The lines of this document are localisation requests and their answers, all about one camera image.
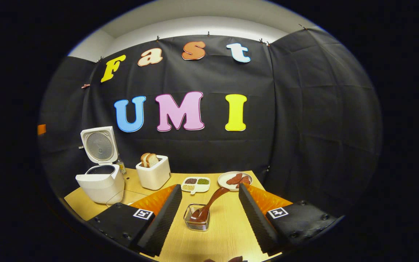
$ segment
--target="wooden table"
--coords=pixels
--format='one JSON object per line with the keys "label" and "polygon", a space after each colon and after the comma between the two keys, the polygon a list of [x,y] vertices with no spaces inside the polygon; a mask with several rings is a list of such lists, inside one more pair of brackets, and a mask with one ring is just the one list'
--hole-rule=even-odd
{"label": "wooden table", "polygon": [[[250,174],[253,178],[253,186],[264,189],[252,171],[244,172]],[[184,179],[190,176],[208,177],[211,179],[211,185],[207,192],[197,192],[194,196],[191,196],[190,192],[182,191],[181,204],[169,229],[160,256],[149,257],[140,253],[141,255],[162,262],[203,262],[208,258],[216,262],[227,262],[229,259],[241,255],[243,260],[248,262],[260,262],[281,254],[269,257],[261,252],[238,198],[238,192],[228,192],[211,205],[211,221],[207,231],[192,231],[187,228],[183,220],[187,206],[192,203],[206,204],[211,195],[220,187],[218,184],[219,175],[221,173],[171,174],[162,188],[173,184],[182,184]],[[156,192],[141,187],[135,169],[127,168],[124,180],[125,190],[146,195]],[[93,202],[80,187],[64,199],[85,220],[95,217],[107,208],[106,204]]]}

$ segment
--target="letter i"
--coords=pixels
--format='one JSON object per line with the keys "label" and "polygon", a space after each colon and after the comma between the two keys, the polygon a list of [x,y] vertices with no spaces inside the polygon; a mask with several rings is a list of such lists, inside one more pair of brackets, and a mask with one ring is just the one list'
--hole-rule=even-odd
{"label": "letter i", "polygon": [[246,125],[243,123],[243,103],[247,97],[239,94],[226,95],[229,102],[229,122],[226,124],[227,131],[244,131]]}

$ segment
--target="bottle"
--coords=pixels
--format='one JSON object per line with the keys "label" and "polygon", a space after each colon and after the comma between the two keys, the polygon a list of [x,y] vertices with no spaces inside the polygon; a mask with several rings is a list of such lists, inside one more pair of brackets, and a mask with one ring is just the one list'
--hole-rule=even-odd
{"label": "bottle", "polygon": [[124,166],[124,162],[119,158],[119,154],[117,155],[116,164],[119,165],[119,168],[121,169],[121,173],[122,174],[127,173],[127,170],[125,169],[125,166]]}

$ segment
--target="metal basket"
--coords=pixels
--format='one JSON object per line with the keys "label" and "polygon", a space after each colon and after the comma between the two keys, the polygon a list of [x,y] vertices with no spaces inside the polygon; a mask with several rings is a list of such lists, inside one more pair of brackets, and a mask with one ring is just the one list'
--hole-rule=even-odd
{"label": "metal basket", "polygon": [[185,224],[190,230],[195,231],[206,231],[208,230],[208,226],[210,225],[210,211],[208,210],[208,218],[204,222],[190,222],[190,217],[192,216],[193,212],[195,212],[197,209],[204,207],[203,204],[190,204],[187,207],[187,210],[185,210],[185,214],[183,215],[183,219],[185,221]]}

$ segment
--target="pink letter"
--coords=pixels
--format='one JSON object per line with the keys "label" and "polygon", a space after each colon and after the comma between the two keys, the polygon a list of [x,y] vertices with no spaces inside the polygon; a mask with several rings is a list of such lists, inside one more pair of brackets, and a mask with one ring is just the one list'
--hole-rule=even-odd
{"label": "pink letter", "polygon": [[172,126],[168,123],[168,116],[172,124],[179,130],[183,117],[186,122],[183,125],[186,130],[201,130],[205,124],[201,122],[200,100],[203,97],[201,92],[188,92],[183,98],[179,107],[170,94],[162,94],[156,97],[159,103],[159,126],[158,131],[166,132],[171,130]]}

